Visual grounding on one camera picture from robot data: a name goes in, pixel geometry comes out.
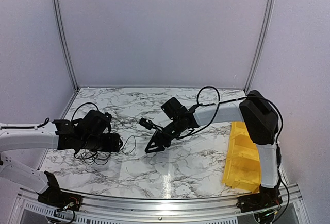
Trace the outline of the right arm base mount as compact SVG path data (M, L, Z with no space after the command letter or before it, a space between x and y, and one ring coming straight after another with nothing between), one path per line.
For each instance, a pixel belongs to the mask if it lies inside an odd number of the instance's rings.
M238 197L236 207L242 213L245 213L280 206L282 203L283 200L278 185L273 188L260 185L258 193Z

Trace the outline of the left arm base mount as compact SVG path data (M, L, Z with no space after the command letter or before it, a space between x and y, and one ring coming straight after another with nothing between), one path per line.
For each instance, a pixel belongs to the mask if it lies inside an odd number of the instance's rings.
M82 195L64 192L53 173L44 171L45 187L38 191L38 201L61 210L79 211Z

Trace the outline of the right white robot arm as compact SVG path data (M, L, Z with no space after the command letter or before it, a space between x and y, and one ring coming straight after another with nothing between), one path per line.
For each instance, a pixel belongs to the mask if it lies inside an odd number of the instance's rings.
M146 153L161 152L171 146L173 140L193 136L215 123L243 122L246 125L252 142L256 145L260 166L261 186L263 189L256 195L255 202L261 207L267 207L275 200L275 191L280 182L278 167L277 136L283 120L273 103L265 99L257 90L250 91L247 96L212 104L197 102L186 108L175 97L169 99L162 110L170 119L165 127L154 124L151 120L141 118L139 124L155 132L145 148Z

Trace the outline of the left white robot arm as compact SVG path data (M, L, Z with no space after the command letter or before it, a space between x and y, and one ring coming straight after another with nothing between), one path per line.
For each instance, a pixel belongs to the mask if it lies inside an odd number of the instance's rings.
M108 116L84 117L69 121L57 119L38 126L5 126L1 128L1 178L34 190L54 206L65 202L56 177L48 172L38 173L33 168L11 158L10 150L46 148L79 152L118 152L123 142L111 133Z

